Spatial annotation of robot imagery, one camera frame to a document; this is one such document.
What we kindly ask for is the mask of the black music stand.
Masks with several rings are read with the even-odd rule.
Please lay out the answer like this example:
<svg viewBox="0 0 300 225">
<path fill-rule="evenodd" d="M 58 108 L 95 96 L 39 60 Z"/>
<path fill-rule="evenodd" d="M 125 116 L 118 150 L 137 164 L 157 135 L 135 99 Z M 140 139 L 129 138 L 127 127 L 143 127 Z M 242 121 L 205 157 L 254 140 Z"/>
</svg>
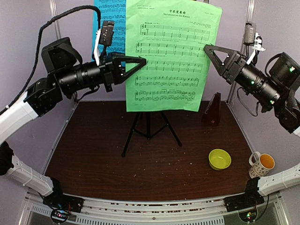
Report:
<svg viewBox="0 0 300 225">
<path fill-rule="evenodd" d="M 142 120 L 143 119 L 143 115 L 145 114 L 145 118 L 146 118 L 146 132 L 143 133 L 140 130 L 138 130 L 136 128 L 136 125 L 138 123 L 138 120 Z M 130 128 L 125 146 L 123 148 L 121 157 L 124 158 L 126 156 L 126 152 L 128 150 L 130 141 L 132 139 L 133 133 L 137 133 L 143 137 L 145 137 L 147 140 L 152 139 L 153 137 L 155 137 L 156 135 L 158 135 L 161 131 L 163 131 L 165 128 L 169 128 L 170 132 L 172 133 L 174 139 L 176 140 L 177 144 L 179 147 L 182 147 L 182 142 L 180 141 L 179 137 L 177 136 L 175 130 L 173 129 L 172 125 L 170 124 L 167 116 L 165 115 L 165 113 L 163 111 L 160 111 L 160 115 L 164 120 L 164 125 L 159 128 L 157 131 L 155 131 L 154 133 L 151 132 L 151 113 L 150 112 L 137 112 L 134 118 L 134 121 L 132 123 L 132 126 Z"/>
</svg>

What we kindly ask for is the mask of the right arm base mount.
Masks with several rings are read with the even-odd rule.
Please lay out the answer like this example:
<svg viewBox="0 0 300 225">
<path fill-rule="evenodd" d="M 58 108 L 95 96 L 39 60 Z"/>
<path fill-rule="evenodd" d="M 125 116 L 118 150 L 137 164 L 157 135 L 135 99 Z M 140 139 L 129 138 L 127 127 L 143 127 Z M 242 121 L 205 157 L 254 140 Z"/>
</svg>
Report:
<svg viewBox="0 0 300 225">
<path fill-rule="evenodd" d="M 247 187 L 243 194 L 226 197 L 224 202 L 227 212 L 238 211 L 243 222 L 256 222 L 260 217 L 257 206 L 264 203 L 264 197 L 257 190 L 257 187 Z"/>
</svg>

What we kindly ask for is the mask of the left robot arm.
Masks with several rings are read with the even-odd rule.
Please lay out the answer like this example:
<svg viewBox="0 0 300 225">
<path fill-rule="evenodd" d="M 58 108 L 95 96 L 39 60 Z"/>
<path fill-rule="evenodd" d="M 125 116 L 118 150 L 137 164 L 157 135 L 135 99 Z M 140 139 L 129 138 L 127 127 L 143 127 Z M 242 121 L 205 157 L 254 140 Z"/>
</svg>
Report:
<svg viewBox="0 0 300 225">
<path fill-rule="evenodd" d="M 7 143 L 7 138 L 28 122 L 52 110 L 63 97 L 71 98 L 85 88 L 95 91 L 101 84 L 107 92 L 146 65 L 142 57 L 112 52 L 102 59 L 83 63 L 70 39 L 58 39 L 42 49 L 48 75 L 33 83 L 0 117 L 0 173 L 28 186 L 44 198 L 44 203 L 63 208 L 67 197 L 60 182 L 43 176 L 22 163 Z"/>
</svg>

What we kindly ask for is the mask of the green sheet music page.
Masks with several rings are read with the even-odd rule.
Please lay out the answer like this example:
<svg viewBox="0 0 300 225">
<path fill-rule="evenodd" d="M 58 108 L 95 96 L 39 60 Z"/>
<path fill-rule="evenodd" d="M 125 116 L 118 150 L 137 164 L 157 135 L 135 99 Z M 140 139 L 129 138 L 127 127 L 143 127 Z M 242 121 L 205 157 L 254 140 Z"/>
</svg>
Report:
<svg viewBox="0 0 300 225">
<path fill-rule="evenodd" d="M 128 112 L 200 108 L 222 8 L 194 0 L 128 0 L 126 54 L 146 65 L 126 81 Z"/>
</svg>

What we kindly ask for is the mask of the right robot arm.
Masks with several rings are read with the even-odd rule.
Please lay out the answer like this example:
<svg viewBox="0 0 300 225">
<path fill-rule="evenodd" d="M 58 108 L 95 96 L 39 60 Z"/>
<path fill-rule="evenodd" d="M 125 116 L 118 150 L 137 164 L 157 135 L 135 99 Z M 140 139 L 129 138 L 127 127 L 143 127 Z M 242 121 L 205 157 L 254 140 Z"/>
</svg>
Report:
<svg viewBox="0 0 300 225">
<path fill-rule="evenodd" d="M 236 82 L 247 94 L 253 95 L 262 106 L 262 112 L 274 110 L 280 125 L 290 134 L 300 135 L 300 102 L 295 92 L 300 87 L 300 66 L 287 53 L 271 58 L 275 63 L 262 72 L 241 52 L 215 45 L 205 45 L 204 51 L 218 74 L 229 84 Z M 245 207 L 261 204 L 267 195 L 300 183 L 300 166 L 271 176 L 252 178 L 243 194 L 224 199 L 232 206 L 239 202 Z"/>
</svg>

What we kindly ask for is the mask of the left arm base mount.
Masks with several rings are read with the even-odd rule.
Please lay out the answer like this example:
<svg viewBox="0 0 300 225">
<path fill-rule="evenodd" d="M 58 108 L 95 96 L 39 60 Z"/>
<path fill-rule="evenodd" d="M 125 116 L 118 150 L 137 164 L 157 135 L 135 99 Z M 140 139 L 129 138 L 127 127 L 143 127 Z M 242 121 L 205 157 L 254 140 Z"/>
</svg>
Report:
<svg viewBox="0 0 300 225">
<path fill-rule="evenodd" d="M 40 197 L 43 199 L 43 204 L 52 210 L 50 219 L 60 225 L 69 219 L 72 212 L 81 212 L 84 199 L 63 194 L 60 182 L 55 178 L 51 178 L 51 181 L 53 192 L 48 196 L 40 195 Z"/>
</svg>

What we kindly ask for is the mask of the wooden metronome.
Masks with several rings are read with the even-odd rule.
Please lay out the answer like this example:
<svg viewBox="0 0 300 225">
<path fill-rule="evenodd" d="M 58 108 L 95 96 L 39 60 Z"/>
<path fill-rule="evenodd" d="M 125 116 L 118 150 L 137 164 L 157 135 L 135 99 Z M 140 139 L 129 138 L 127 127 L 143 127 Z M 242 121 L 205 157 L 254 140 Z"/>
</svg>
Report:
<svg viewBox="0 0 300 225">
<path fill-rule="evenodd" d="M 216 92 L 211 98 L 202 116 L 201 122 L 206 125 L 218 126 L 221 118 L 221 93 Z"/>
</svg>

